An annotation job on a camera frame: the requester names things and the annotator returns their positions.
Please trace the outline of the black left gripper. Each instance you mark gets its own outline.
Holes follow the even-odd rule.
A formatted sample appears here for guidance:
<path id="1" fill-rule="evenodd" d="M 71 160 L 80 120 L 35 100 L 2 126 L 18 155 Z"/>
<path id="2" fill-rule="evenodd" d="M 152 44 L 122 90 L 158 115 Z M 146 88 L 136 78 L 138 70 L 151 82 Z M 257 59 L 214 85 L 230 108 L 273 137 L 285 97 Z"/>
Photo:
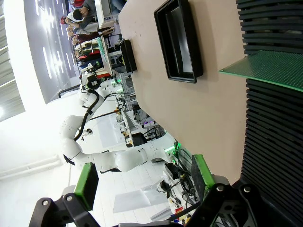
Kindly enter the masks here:
<path id="1" fill-rule="evenodd" d="M 81 73 L 80 89 L 96 90 L 100 87 L 101 80 L 97 78 L 95 70 L 87 70 Z"/>

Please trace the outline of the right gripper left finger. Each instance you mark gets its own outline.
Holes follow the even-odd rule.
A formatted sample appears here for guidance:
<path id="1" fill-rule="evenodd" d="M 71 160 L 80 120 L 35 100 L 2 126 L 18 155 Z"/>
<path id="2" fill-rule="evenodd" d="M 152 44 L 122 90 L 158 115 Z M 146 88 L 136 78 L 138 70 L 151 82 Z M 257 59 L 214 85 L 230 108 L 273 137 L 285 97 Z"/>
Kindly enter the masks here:
<path id="1" fill-rule="evenodd" d="M 86 163 L 73 192 L 62 195 L 56 201 L 51 198 L 41 198 L 37 201 L 29 226 L 64 227 L 74 223 L 77 227 L 98 227 L 98 222 L 90 214 L 98 181 L 95 164 Z"/>

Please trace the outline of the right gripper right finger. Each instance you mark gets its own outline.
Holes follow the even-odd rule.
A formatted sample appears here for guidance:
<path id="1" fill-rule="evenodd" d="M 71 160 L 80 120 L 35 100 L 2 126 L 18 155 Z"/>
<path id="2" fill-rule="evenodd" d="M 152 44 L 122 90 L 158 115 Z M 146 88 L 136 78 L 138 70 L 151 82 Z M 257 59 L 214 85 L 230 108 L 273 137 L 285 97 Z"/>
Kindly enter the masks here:
<path id="1" fill-rule="evenodd" d="M 192 156 L 191 176 L 199 196 L 199 204 L 188 227 L 213 227 L 218 219 L 224 227 L 261 226 L 261 196 L 257 187 L 216 183 L 202 155 Z"/>

